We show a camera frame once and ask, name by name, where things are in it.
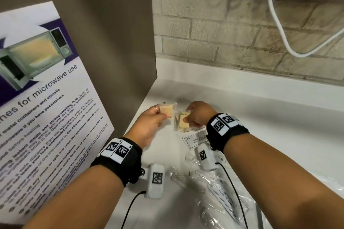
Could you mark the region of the person's right hand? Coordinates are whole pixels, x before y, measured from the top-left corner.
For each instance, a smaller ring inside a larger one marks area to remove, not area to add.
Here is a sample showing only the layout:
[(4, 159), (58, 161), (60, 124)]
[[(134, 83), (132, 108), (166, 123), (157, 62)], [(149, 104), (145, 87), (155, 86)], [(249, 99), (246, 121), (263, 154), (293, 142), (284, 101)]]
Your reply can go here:
[(213, 109), (212, 106), (210, 106), (208, 103), (204, 101), (194, 101), (199, 102), (196, 109), (193, 111), (196, 115), (196, 122), (200, 124), (200, 126), (206, 126), (209, 120), (218, 112)]

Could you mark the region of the person's left hand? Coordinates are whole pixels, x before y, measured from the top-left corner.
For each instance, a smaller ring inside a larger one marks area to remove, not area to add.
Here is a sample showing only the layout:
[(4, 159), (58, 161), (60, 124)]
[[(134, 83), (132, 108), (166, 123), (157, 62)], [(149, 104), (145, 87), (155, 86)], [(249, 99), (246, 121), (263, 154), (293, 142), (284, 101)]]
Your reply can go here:
[(150, 108), (137, 118), (129, 131), (123, 136), (130, 139), (141, 149), (146, 148), (152, 142), (158, 127), (150, 121)]

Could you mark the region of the yellow soap bar clear wrap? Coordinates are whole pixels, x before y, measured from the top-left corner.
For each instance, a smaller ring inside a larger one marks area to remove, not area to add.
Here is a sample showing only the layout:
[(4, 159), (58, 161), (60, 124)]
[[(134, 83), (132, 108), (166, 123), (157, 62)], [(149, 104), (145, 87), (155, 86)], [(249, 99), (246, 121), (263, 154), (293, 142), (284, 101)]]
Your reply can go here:
[(159, 112), (163, 113), (165, 115), (167, 115), (169, 118), (175, 118), (176, 117), (176, 108), (177, 108), (177, 103), (171, 103), (171, 104), (167, 104), (167, 103), (162, 103), (162, 104), (158, 104), (158, 108), (159, 108)]
[(184, 122), (184, 118), (189, 116), (191, 113), (190, 110), (178, 110), (174, 114), (174, 129), (179, 132), (191, 132), (191, 131), (198, 131), (205, 128), (205, 126), (190, 126), (189, 123)]

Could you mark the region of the person's right forearm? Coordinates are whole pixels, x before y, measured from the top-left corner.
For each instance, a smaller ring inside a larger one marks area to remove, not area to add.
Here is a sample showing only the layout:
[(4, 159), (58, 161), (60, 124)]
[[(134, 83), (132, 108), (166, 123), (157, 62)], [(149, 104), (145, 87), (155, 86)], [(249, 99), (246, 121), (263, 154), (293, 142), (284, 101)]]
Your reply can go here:
[(287, 155), (248, 133), (223, 152), (274, 229), (344, 229), (344, 199)]

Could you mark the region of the person's left forearm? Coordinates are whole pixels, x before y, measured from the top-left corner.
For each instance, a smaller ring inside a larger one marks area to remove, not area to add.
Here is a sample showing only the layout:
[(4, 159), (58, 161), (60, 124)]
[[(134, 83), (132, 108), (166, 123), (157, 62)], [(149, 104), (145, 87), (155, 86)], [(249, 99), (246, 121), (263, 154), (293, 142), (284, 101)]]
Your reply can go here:
[(124, 185), (104, 166), (88, 168), (41, 208), (23, 229), (104, 229)]

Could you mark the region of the black right wrist band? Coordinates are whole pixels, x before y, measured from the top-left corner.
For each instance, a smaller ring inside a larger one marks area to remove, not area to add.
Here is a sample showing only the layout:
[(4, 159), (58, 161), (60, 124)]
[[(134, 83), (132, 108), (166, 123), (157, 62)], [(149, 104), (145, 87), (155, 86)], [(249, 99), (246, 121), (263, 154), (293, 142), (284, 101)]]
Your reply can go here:
[(228, 113), (219, 113), (210, 118), (206, 130), (211, 149), (222, 153), (226, 143), (232, 137), (249, 134), (249, 130), (236, 117)]

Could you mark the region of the black wrist band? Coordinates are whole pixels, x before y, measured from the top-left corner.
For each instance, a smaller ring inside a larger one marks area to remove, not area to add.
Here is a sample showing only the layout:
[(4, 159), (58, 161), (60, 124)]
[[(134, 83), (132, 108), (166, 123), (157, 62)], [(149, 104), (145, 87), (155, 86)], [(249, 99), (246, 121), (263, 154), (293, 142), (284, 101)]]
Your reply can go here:
[(136, 183), (141, 175), (141, 156), (143, 150), (134, 141), (122, 137), (112, 139), (91, 163), (101, 165), (112, 171), (126, 187)]
[(210, 118), (206, 130), (211, 149), (222, 153), (226, 143), (232, 137), (249, 134), (249, 130), (236, 117), (228, 113), (219, 113)]

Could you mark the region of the black left wrist band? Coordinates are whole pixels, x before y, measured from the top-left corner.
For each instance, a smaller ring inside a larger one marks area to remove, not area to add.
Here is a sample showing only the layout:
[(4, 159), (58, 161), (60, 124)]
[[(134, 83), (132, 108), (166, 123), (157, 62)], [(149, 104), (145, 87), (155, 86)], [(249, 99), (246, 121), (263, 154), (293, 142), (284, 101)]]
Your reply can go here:
[(141, 175), (141, 156), (143, 150), (134, 141), (122, 137), (112, 139), (91, 163), (101, 165), (112, 171), (126, 187), (136, 183)]

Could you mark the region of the comb in clear packet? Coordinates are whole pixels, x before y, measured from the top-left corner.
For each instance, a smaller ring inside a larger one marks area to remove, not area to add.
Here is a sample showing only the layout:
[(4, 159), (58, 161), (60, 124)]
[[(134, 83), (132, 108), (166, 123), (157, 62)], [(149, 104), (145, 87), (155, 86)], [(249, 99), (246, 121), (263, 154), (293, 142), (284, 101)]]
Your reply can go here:
[(168, 171), (170, 179), (184, 188), (187, 192), (198, 198), (206, 198), (210, 196), (207, 181), (200, 177), (196, 171), (187, 171), (185, 173), (183, 171), (176, 170), (173, 167), (170, 167)]

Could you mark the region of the long white printed sachet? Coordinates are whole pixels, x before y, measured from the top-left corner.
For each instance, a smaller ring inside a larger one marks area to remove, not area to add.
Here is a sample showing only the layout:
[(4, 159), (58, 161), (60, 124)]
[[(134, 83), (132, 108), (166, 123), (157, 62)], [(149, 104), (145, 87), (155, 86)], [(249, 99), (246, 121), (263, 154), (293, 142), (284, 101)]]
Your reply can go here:
[(250, 210), (250, 207), (242, 198), (238, 198), (231, 184), (217, 179), (214, 183), (209, 184), (208, 188), (233, 218), (234, 222), (237, 224), (244, 222), (244, 214)]

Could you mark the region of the clear packet with white item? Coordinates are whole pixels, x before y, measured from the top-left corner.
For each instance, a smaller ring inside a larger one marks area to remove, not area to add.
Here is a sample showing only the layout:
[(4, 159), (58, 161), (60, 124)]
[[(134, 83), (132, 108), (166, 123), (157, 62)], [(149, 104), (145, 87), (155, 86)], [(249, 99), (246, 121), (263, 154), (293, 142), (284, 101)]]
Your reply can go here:
[(228, 229), (226, 215), (212, 208), (202, 207), (200, 220), (208, 229)]

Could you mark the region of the white microwave instruction poster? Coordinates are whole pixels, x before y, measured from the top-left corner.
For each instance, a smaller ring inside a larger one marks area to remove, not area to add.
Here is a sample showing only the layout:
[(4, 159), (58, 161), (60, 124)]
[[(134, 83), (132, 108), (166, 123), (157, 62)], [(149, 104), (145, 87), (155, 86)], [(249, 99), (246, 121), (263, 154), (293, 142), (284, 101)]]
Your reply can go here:
[(0, 224), (29, 221), (113, 131), (54, 3), (0, 13)]

